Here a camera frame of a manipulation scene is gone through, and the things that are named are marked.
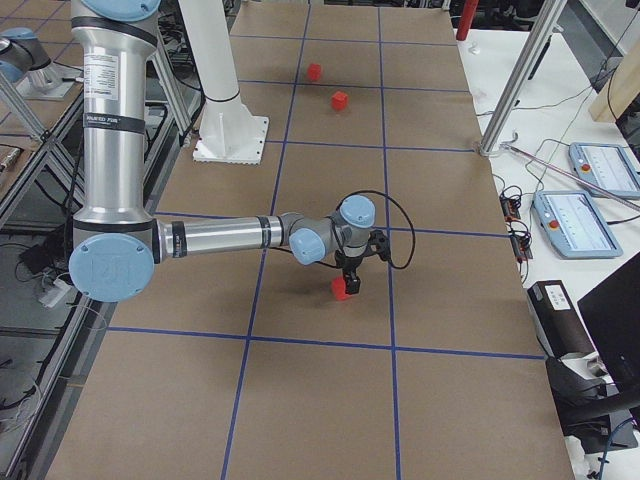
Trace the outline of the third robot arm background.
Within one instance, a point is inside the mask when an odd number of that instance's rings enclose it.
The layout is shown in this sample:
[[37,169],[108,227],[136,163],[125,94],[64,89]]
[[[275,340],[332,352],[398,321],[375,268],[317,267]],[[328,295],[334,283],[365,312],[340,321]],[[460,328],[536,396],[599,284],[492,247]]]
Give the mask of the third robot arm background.
[[83,69],[54,62],[37,35],[29,28],[1,32],[1,73],[26,99],[61,100]]

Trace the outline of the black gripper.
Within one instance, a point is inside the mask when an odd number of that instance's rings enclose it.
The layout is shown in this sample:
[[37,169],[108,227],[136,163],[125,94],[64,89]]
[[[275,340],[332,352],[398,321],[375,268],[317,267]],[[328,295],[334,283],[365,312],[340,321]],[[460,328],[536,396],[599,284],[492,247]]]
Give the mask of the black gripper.
[[348,250],[346,247],[338,247],[334,253],[336,266],[342,271],[345,282],[345,294],[356,295],[359,293],[361,280],[356,274],[357,268],[364,258],[373,254],[369,245]]

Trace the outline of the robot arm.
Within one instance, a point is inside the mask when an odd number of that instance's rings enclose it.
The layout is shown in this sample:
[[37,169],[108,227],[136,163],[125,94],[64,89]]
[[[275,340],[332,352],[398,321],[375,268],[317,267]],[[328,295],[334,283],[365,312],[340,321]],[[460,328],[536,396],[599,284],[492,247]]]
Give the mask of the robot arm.
[[82,208],[74,215],[71,279],[84,295],[120,302],[139,294],[156,265],[189,255],[288,247],[298,262],[333,255],[344,289],[357,268],[381,254],[373,202],[358,194],[322,219],[299,213],[164,223],[145,210],[146,64],[159,47],[155,1],[75,1],[72,32],[84,50]]

